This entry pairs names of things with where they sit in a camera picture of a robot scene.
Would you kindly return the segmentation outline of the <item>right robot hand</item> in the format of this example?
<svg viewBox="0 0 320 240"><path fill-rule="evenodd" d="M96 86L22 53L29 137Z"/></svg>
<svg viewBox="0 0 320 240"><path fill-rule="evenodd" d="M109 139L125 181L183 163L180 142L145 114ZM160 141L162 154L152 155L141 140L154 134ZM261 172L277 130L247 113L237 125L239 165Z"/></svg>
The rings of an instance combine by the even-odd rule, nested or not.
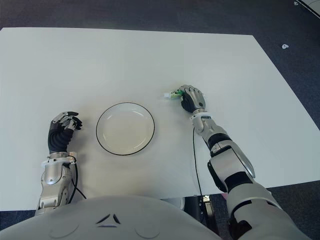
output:
<svg viewBox="0 0 320 240"><path fill-rule="evenodd" d="M182 85L179 87L182 92L181 106L187 112L193 114L206 111L206 102L203 93L192 85Z"/></svg>

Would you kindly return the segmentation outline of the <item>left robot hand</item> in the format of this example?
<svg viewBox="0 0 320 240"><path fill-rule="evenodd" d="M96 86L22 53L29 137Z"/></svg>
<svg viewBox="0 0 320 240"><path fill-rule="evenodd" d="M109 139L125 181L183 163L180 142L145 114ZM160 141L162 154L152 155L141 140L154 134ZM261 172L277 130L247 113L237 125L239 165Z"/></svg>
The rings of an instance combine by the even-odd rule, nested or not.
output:
<svg viewBox="0 0 320 240"><path fill-rule="evenodd" d="M58 114L49 126L47 145L50 154L67 152L68 144L75 130L80 130L82 121L77 117L78 112L64 111Z"/></svg>

